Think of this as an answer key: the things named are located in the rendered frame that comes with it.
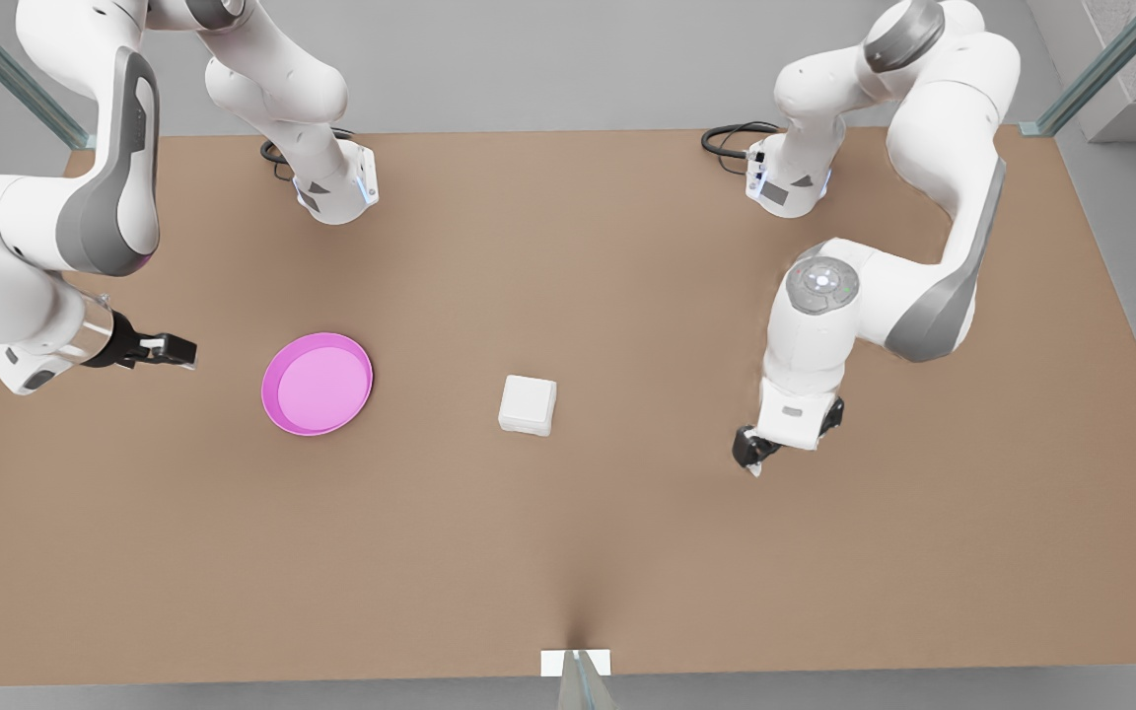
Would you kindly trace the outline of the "white square box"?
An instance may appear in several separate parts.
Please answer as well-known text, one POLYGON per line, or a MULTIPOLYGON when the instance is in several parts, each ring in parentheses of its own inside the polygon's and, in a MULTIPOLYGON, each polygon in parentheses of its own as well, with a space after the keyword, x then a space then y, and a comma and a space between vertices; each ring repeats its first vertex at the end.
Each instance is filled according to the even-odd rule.
POLYGON ((499 408, 501 431, 548 437, 553 431, 556 382, 524 376, 506 377, 499 408))

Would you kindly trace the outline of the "pink round plate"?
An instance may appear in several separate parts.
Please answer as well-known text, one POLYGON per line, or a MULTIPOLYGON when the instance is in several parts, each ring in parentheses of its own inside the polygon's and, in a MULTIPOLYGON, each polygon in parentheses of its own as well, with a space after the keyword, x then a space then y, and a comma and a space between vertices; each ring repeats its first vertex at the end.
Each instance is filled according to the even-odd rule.
POLYGON ((361 343, 333 332, 289 342, 266 365, 260 398, 279 431, 316 437, 346 426, 370 398, 374 368, 361 343))

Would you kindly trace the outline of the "silver frame post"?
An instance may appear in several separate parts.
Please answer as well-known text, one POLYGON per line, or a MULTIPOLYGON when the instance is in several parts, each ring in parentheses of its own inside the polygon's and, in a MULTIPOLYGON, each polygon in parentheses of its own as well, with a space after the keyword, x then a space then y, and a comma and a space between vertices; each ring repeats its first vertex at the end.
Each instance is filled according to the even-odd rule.
POLYGON ((1025 120, 1020 124, 1020 130, 1026 136, 1056 136, 1060 130, 1068 125, 1079 127, 1076 116, 1081 108, 1091 102, 1091 99, 1099 94, 1108 81, 1117 75, 1119 70, 1130 62, 1136 55, 1136 17, 1127 24, 1127 27, 1119 32, 1101 50, 1096 58, 1092 60, 1085 70, 1079 73, 1072 84, 1061 85, 1058 98, 1050 101, 1045 109, 1042 109, 1038 117, 1025 120))
POLYGON ((540 675, 560 678, 556 710, 619 710, 604 682, 611 650, 542 650, 540 675))
POLYGON ((95 137, 0 45, 0 85, 72 150, 91 150, 95 137))

